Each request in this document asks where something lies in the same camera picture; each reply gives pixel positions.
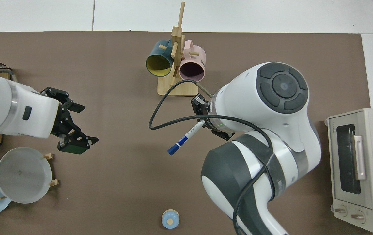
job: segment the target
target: oven handle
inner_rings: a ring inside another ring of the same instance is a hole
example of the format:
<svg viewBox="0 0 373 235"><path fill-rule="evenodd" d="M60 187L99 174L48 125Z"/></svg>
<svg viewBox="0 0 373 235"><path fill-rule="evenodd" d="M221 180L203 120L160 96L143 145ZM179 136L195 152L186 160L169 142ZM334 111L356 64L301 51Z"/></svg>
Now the oven handle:
<svg viewBox="0 0 373 235"><path fill-rule="evenodd" d="M355 158L355 177L356 180L366 180L365 156L364 156L364 139L361 135L352 135L354 145L353 156Z"/></svg>

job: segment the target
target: toaster oven door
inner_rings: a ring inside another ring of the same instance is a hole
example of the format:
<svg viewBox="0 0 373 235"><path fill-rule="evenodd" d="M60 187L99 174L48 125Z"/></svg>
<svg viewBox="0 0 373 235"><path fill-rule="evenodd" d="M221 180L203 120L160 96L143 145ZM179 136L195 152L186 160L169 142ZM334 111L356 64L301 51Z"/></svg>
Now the toaster oven door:
<svg viewBox="0 0 373 235"><path fill-rule="evenodd" d="M364 139L363 143L366 143L363 112L330 118L329 123L334 197L341 201L372 208L370 182L367 177L367 149L364 144L355 146L353 142L353 136L361 136ZM358 157L361 151L363 153L362 166L356 164L356 151L358 151ZM357 177L358 167L366 171L366 177L362 179Z"/></svg>

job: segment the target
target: oven window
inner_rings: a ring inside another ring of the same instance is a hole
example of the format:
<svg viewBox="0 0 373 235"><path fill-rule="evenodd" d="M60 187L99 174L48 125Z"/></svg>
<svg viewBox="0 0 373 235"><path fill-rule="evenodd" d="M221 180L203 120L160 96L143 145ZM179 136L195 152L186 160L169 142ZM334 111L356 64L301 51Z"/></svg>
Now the oven window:
<svg viewBox="0 0 373 235"><path fill-rule="evenodd" d="M355 159L351 136L355 134L355 125L337 127L337 148L339 153L340 186L343 191L360 194L361 183L355 178Z"/></svg>

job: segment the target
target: mug handle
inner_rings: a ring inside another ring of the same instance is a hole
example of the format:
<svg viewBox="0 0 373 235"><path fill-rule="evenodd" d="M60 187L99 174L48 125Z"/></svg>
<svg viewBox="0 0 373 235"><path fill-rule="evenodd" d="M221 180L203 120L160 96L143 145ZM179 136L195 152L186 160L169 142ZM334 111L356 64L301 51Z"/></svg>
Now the mug handle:
<svg viewBox="0 0 373 235"><path fill-rule="evenodd" d="M191 59L191 55L189 54L192 52L194 45L192 44L192 40L188 40L185 42L185 47L183 48L183 56L185 59Z"/></svg>

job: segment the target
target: pink mug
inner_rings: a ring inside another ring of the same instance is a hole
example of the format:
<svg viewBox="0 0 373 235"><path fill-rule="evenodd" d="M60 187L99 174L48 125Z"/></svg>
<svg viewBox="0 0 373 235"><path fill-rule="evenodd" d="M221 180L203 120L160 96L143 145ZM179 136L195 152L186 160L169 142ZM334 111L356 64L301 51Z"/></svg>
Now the pink mug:
<svg viewBox="0 0 373 235"><path fill-rule="evenodd" d="M182 79L201 81L205 76L205 51L194 46L191 40L185 42L184 59L180 62L179 75Z"/></svg>

